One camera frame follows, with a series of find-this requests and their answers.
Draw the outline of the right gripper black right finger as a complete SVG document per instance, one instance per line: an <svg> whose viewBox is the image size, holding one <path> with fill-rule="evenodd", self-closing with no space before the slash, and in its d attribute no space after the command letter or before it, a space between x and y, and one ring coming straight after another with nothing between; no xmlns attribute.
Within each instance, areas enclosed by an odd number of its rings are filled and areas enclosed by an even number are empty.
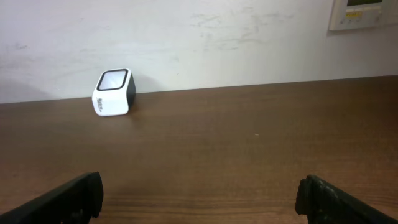
<svg viewBox="0 0 398 224"><path fill-rule="evenodd" d="M315 175L300 181L295 211L305 215L309 224L397 224L396 219Z"/></svg>

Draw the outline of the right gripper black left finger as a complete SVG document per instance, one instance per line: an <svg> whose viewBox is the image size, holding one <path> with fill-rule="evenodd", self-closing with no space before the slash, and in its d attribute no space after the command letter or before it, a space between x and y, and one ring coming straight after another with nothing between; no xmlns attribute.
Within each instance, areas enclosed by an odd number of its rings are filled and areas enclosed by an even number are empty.
<svg viewBox="0 0 398 224"><path fill-rule="evenodd" d="M1 215L2 224L89 223L103 203L99 172L83 174Z"/></svg>

